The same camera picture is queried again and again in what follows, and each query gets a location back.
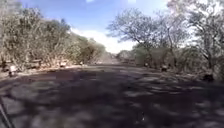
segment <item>sky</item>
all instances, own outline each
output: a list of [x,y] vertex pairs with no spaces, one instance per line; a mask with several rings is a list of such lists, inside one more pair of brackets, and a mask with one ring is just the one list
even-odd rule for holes
[[147,15],[166,8],[167,0],[19,0],[25,7],[37,7],[48,19],[65,19],[71,30],[94,38],[111,53],[131,50],[135,42],[118,43],[107,37],[106,27],[115,16],[128,8],[138,8]]

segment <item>white cloud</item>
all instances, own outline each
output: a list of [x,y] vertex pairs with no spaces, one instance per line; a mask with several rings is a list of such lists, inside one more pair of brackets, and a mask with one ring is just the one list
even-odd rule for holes
[[94,2],[95,0],[86,0],[86,3],[92,3]]
[[137,0],[128,0],[129,4],[135,4],[137,2]]
[[71,31],[87,38],[94,38],[94,40],[103,44],[106,47],[106,50],[111,53],[119,53],[121,50],[131,50],[132,47],[136,44],[136,42],[132,41],[118,43],[117,38],[107,37],[105,33],[95,30],[81,31],[72,28]]

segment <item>green foliage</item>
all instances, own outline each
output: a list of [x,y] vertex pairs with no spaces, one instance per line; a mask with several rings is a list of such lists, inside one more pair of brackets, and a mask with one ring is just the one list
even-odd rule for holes
[[35,59],[49,66],[61,59],[90,63],[105,51],[94,40],[69,33],[70,26],[63,19],[46,20],[38,9],[22,8],[13,0],[1,4],[1,58],[13,61],[21,70]]
[[224,54],[223,1],[170,0],[167,6],[168,11],[155,17],[125,10],[108,30],[122,41],[138,42],[131,51],[136,64],[154,68],[169,64],[179,72],[208,68],[217,72]]
[[130,63],[132,54],[130,51],[122,50],[117,54],[116,58],[122,63]]

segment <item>dirt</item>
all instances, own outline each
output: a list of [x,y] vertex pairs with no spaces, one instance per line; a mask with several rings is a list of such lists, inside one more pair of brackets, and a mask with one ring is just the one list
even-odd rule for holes
[[101,65],[2,79],[0,87],[16,128],[224,126],[224,87],[190,75]]

